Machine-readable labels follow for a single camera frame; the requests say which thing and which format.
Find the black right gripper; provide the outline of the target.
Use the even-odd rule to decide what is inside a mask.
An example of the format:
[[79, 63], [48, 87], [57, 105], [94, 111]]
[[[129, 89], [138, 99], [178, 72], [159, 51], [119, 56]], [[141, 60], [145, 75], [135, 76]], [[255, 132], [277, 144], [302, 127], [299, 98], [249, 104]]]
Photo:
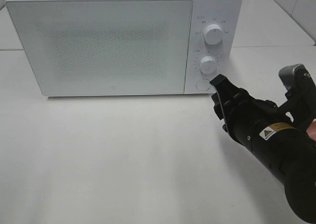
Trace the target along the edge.
[[222, 74], [212, 79], [210, 84], [215, 89], [211, 96], [214, 112], [219, 120], [224, 120], [222, 128], [233, 140], [246, 140], [254, 125], [277, 109], [274, 102], [253, 98]]

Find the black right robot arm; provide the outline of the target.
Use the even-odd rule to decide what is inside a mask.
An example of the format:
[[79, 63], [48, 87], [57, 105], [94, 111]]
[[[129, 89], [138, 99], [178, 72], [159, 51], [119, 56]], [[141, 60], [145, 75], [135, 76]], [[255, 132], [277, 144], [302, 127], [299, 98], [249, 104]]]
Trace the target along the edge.
[[281, 76], [287, 101], [253, 98], [245, 89], [218, 75], [211, 84], [214, 110], [223, 128], [248, 149], [284, 186], [293, 212], [308, 223], [316, 221], [316, 143], [307, 127], [316, 116], [316, 86], [308, 72]]

